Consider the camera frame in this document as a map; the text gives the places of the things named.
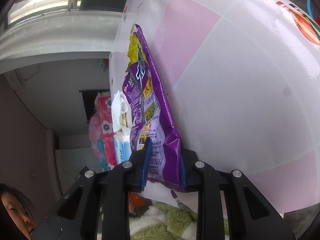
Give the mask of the purple yellow noodle bag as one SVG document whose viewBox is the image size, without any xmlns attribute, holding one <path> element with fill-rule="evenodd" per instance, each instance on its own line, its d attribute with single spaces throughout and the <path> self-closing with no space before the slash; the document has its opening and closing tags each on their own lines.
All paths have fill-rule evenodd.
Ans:
<svg viewBox="0 0 320 240">
<path fill-rule="evenodd" d="M 148 179 L 183 191 L 180 182 L 182 139 L 157 66 L 137 24 L 131 29 L 127 57 L 129 64 L 122 91 L 131 107 L 131 149 L 141 150 L 150 137 L 152 156 Z"/>
</svg>

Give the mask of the blue white tissue pack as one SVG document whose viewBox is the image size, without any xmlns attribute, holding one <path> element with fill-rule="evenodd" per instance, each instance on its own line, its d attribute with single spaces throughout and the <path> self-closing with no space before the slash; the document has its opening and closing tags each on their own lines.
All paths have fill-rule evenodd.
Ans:
<svg viewBox="0 0 320 240">
<path fill-rule="evenodd" d="M 113 140 L 117 164 L 129 161 L 131 155 L 130 136 L 123 132 L 117 132 Z"/>
</svg>

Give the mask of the white opened wrapper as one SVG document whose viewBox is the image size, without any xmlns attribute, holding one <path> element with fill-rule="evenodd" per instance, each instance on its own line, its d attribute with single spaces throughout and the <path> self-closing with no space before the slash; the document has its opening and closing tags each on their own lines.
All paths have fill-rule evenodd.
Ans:
<svg viewBox="0 0 320 240">
<path fill-rule="evenodd" d="M 111 113 L 114 133 L 132 128 L 131 107 L 122 91 L 114 94 Z"/>
</svg>

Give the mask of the pink floral bedding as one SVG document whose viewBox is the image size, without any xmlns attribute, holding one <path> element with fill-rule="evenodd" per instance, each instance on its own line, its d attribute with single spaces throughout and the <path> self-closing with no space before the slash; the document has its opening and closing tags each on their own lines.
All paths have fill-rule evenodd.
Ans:
<svg viewBox="0 0 320 240">
<path fill-rule="evenodd" d="M 95 112 L 89 121 L 88 135 L 92 150 L 104 171 L 112 170 L 117 165 L 111 103 L 109 92 L 98 93 L 94 100 Z"/>
</svg>

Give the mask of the green white fuzzy cloth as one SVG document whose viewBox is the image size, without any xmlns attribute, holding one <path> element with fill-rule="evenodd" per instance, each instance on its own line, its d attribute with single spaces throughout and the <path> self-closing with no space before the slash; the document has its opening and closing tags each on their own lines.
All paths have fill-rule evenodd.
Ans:
<svg viewBox="0 0 320 240">
<path fill-rule="evenodd" d="M 129 218 L 131 239 L 196 239 L 197 213 L 155 202 L 139 217 Z"/>
</svg>

